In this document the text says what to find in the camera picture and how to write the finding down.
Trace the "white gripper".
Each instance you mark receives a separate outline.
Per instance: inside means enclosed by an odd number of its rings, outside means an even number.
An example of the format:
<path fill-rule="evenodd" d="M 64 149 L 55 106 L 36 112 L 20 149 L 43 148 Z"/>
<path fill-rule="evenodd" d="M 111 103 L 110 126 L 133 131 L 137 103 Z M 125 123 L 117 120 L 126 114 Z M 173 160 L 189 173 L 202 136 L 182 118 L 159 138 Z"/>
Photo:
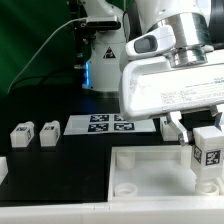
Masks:
<path fill-rule="evenodd" d="M 145 120 L 168 113 L 167 123 L 181 146 L 194 143 L 193 133 L 180 122 L 181 112 L 212 106 L 214 125 L 224 130 L 223 103 L 224 50 L 208 53 L 205 64 L 180 68 L 172 68 L 164 56 L 136 60 L 125 67 L 119 85 L 120 112 L 126 120 Z"/>

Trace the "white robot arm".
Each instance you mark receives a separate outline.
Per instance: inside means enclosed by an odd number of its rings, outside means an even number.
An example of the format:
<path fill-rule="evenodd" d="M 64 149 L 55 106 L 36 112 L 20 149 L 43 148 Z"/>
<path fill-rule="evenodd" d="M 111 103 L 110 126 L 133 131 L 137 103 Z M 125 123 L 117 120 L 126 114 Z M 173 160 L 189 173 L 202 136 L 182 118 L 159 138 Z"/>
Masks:
<path fill-rule="evenodd" d="M 129 121 L 166 117 L 185 145 L 183 113 L 224 107 L 224 0 L 134 0 L 126 11 L 80 0 L 81 27 L 95 36 L 84 87 L 119 96 Z"/>

